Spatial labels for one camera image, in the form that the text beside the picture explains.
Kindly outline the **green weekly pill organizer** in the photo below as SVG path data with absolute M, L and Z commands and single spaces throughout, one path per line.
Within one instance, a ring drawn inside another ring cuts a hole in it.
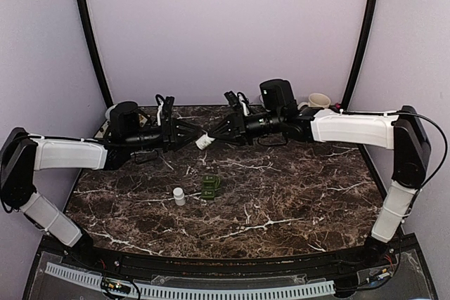
M 214 200 L 220 190 L 221 179 L 217 175 L 205 175 L 202 178 L 201 198 Z

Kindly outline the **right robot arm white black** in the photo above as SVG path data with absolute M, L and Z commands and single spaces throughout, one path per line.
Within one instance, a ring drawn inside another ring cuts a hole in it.
M 430 180 L 431 145 L 423 116 L 409 105 L 389 112 L 350 112 L 322 107 L 299 108 L 290 82 L 272 79 L 259 85 L 265 112 L 247 115 L 237 95 L 225 94 L 233 112 L 209 131 L 216 141 L 250 145 L 262 136 L 281 133 L 299 142 L 344 142 L 393 150 L 392 182 L 359 262 L 372 268 L 385 258 L 386 247 L 406 217 L 416 194 Z

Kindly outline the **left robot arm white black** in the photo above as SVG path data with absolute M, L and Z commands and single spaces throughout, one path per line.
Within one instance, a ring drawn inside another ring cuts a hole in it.
M 101 138 L 40 136 L 14 128 L 1 148 L 1 205 L 22 212 L 41 229 L 71 249 L 84 269 L 99 263 L 89 234 L 44 197 L 34 186 L 34 173 L 44 169 L 113 171 L 133 154 L 149 150 L 176 151 L 201 132 L 195 124 L 173 117 L 174 98 L 157 97 L 156 119 L 137 103 L 124 101 L 105 113 L 109 125 Z

